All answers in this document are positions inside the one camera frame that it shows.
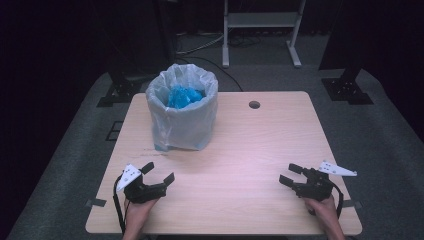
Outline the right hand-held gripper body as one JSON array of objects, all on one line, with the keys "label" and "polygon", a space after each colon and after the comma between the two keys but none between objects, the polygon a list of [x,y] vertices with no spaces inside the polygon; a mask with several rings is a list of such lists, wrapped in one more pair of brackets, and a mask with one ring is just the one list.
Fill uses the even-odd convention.
[{"label": "right hand-held gripper body", "polygon": [[336,176],[356,176],[357,172],[340,167],[328,161],[323,161],[317,169],[307,168],[309,174],[305,176],[305,183],[295,183],[294,191],[296,195],[302,198],[311,198],[317,201],[322,201],[332,195],[333,189],[339,192],[340,196],[343,193],[339,187],[333,183],[329,175]]}]

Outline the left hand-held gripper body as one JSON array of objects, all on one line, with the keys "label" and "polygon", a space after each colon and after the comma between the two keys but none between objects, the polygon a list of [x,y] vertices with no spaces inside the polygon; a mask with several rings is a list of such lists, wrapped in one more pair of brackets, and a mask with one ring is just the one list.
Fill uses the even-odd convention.
[{"label": "left hand-held gripper body", "polygon": [[163,181],[147,185],[144,181],[140,182],[140,175],[140,169],[128,163],[115,181],[115,193],[123,191],[126,199],[132,203],[145,203],[166,195],[167,187]]}]

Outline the person's right hand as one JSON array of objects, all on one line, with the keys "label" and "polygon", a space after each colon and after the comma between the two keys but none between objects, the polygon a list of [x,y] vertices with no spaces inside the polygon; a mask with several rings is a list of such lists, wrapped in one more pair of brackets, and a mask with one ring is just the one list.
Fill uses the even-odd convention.
[{"label": "person's right hand", "polygon": [[311,198],[304,198],[303,201],[308,210],[315,212],[318,222],[323,227],[330,227],[338,222],[333,196],[322,201]]}]

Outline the person's left hand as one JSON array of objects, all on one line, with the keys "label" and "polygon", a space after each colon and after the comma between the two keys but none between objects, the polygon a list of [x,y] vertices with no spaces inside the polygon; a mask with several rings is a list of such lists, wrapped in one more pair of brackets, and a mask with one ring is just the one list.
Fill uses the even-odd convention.
[{"label": "person's left hand", "polygon": [[132,203],[129,200],[125,200],[126,235],[135,235],[142,231],[144,224],[148,220],[149,213],[156,203],[157,199],[145,203]]}]

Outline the light blue trash bin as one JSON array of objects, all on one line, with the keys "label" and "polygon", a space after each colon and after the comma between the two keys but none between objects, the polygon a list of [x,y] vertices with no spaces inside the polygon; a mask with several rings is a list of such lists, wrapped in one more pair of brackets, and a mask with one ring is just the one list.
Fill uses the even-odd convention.
[{"label": "light blue trash bin", "polygon": [[175,146],[159,146],[157,144],[154,145],[155,150],[157,151],[163,151],[168,152],[171,150],[178,150],[178,151],[200,151],[205,148],[205,146],[195,146],[194,148],[182,148],[182,147],[175,147]]}]

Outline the bin with white bag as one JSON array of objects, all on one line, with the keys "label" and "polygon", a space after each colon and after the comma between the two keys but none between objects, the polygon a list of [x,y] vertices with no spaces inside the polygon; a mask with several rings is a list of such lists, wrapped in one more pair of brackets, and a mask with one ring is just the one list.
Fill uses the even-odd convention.
[{"label": "bin with white bag", "polygon": [[[174,86],[202,91],[204,98],[185,108],[167,106]],[[173,64],[148,86],[146,100],[152,119],[154,145],[194,148],[205,146],[212,138],[218,108],[218,80],[194,64]]]}]

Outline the blue crumpled plastic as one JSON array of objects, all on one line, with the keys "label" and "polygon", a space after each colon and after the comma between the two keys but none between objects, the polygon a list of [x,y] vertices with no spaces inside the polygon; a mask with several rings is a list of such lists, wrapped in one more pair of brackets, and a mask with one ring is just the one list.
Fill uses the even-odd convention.
[{"label": "blue crumpled plastic", "polygon": [[174,86],[168,96],[167,106],[175,109],[182,109],[186,106],[198,102],[204,98],[202,91],[191,87]]}]

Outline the black stand base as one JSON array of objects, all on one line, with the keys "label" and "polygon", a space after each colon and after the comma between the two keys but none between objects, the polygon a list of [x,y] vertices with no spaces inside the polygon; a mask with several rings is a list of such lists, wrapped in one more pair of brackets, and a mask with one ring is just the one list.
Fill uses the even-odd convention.
[{"label": "black stand base", "polygon": [[98,107],[112,107],[115,103],[130,102],[144,82],[142,73],[125,69],[117,64],[109,65],[107,73],[112,83],[97,103]]},{"label": "black stand base", "polygon": [[360,67],[347,67],[338,78],[323,78],[322,83],[332,101],[346,101],[350,105],[372,105],[373,101],[356,83]]}]

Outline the white metal stand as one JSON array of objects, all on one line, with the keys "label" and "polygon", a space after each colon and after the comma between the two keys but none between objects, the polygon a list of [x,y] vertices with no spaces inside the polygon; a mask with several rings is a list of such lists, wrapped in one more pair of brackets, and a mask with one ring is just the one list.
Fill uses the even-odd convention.
[{"label": "white metal stand", "polygon": [[302,63],[295,48],[297,36],[303,18],[307,0],[300,0],[298,10],[295,12],[271,13],[231,13],[228,10],[228,0],[224,0],[223,14],[223,44],[222,66],[230,66],[228,36],[231,29],[237,28],[291,28],[291,39],[286,41],[292,63],[295,68],[300,68]]}]

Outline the black floor outlet frame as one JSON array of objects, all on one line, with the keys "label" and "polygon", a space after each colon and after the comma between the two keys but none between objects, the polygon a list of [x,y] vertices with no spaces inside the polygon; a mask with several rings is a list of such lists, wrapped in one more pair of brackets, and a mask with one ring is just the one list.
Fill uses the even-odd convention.
[{"label": "black floor outlet frame", "polygon": [[110,130],[108,131],[105,140],[106,141],[117,141],[119,137],[119,133],[122,129],[123,122],[122,121],[114,121]]}]

